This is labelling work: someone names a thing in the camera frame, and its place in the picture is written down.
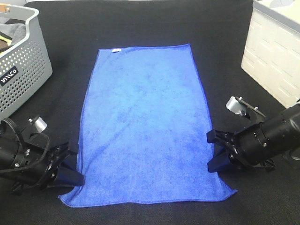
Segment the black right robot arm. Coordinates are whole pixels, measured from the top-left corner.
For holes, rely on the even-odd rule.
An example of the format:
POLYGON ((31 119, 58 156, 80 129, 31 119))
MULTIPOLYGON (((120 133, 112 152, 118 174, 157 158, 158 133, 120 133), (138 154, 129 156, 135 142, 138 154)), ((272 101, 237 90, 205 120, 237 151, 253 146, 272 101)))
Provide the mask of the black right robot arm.
POLYGON ((221 147, 207 163, 210 173, 234 168, 272 171, 276 169, 272 158, 277 155, 292 168, 299 169, 300 159, 293 155, 300 149, 299 103, 270 119, 241 97, 231 97, 226 108, 250 120, 252 125, 236 133, 214 129, 207 133, 207 142, 221 147))

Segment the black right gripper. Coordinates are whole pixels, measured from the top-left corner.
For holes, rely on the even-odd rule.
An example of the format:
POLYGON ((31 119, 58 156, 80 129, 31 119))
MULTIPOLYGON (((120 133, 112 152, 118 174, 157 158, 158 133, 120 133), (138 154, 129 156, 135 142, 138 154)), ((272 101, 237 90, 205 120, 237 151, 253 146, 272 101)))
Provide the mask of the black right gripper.
MULTIPOLYGON (((271 147, 272 138, 276 136, 276 125, 271 123, 258 123, 236 133, 232 142, 239 154, 250 167, 264 168, 270 172, 276 169, 273 162, 271 147)), ((206 134, 207 142, 219 146, 227 146, 231 142, 231 133, 211 130, 206 134)), ((208 172, 224 172, 234 169, 229 155, 223 152, 214 156, 208 163, 208 172)))

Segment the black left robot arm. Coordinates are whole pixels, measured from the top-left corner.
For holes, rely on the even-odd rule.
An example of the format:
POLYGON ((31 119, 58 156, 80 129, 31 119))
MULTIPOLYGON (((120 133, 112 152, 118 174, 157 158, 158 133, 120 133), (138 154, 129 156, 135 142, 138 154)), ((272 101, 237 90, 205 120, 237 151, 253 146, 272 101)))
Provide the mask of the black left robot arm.
POLYGON ((11 193, 54 187, 80 187, 84 176, 69 162, 76 152, 69 143, 50 146, 47 123, 39 116, 19 128, 12 119, 0 121, 0 176, 12 180, 11 193))

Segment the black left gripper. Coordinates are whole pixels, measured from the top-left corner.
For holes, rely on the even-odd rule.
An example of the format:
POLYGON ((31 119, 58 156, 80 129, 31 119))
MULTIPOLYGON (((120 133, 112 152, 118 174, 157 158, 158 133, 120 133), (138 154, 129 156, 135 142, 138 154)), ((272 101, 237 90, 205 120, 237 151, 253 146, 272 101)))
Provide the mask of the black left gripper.
POLYGON ((44 138, 45 146, 37 146, 30 140, 25 162, 11 172, 15 181, 11 194, 20 195, 25 189, 48 187, 80 187, 84 184, 84 176, 64 161, 70 155, 77 155, 78 149, 69 141, 50 147, 49 136, 33 134, 33 138, 44 138))

